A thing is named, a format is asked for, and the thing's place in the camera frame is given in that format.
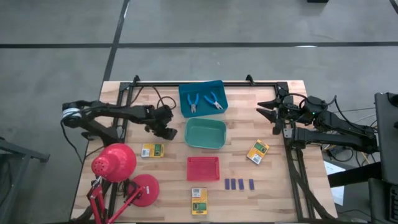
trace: teal tray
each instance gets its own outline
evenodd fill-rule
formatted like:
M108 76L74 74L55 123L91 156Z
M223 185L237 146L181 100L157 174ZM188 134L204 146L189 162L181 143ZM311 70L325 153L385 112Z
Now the teal tray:
M222 110L218 110L214 105L209 104L209 102L205 100L205 96L214 100L211 92L217 96L217 102L223 107ZM178 93L180 95L181 113L185 118L220 114L224 113L228 108L224 83L221 80L180 85L178 87ZM191 106L188 104L188 94L191 96L191 101L193 103L197 93L199 94L197 112L191 113Z
M219 149L224 146L226 125L222 121L191 118L185 126L185 142L192 147Z

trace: lamp base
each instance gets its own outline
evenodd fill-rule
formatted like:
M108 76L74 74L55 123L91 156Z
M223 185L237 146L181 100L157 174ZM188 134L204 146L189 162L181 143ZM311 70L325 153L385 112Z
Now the lamp base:
M154 176L149 174L141 174L133 178L131 181L139 186L144 186L144 192L139 199L135 199L132 204L138 207L146 207L152 205L159 196L159 183ZM131 194L133 187L129 186L129 194Z

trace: red desk lamp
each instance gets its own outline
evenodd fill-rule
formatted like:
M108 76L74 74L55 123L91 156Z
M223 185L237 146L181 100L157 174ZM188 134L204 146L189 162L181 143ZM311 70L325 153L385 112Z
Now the red desk lamp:
M109 219L106 216L104 198L102 196L101 178L110 182L122 182L130 177L137 166L137 158L133 150L121 143L104 148L91 164L91 169L99 178L94 181L87 194L95 222L97 224L113 223L132 203L138 207L152 205L159 195L159 183L149 174L141 174L133 178L128 187L128 196L123 206Z

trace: small purple block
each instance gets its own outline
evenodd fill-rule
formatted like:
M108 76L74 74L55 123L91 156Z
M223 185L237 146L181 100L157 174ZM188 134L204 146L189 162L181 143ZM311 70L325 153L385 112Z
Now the small purple block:
M236 180L231 179L231 190L236 190Z
M225 179L225 190L229 190L229 179Z
M239 190L243 190L244 189L244 187L243 187L243 179L239 179L238 183L239 183Z
M254 190L254 180L253 179L249 179L249 186L250 186L250 190Z

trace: black floor stripe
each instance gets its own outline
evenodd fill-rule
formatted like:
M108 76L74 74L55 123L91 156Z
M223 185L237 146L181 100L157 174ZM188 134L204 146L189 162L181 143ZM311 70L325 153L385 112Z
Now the black floor stripe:
M130 0L124 0L124 2L123 2L122 10L120 12L118 26L117 26L116 32L114 34L112 48L109 53L108 62L106 63L103 81L109 81L109 79L111 78L113 62L114 62L114 58L116 56L116 51L118 50L118 44L119 44L119 40L120 40L120 36L122 34L122 29L123 29L123 24L124 24L124 17L126 16L127 7L129 6L129 3L130 3Z
M120 49L177 49L177 48L233 48L233 47L386 47L398 46L389 42L207 42L207 43L123 43Z
M112 44L0 44L0 49L100 49L111 47Z
M397 1L396 0L390 0L392 7L394 8L394 10L396 11L396 13L398 14L398 5L397 5Z

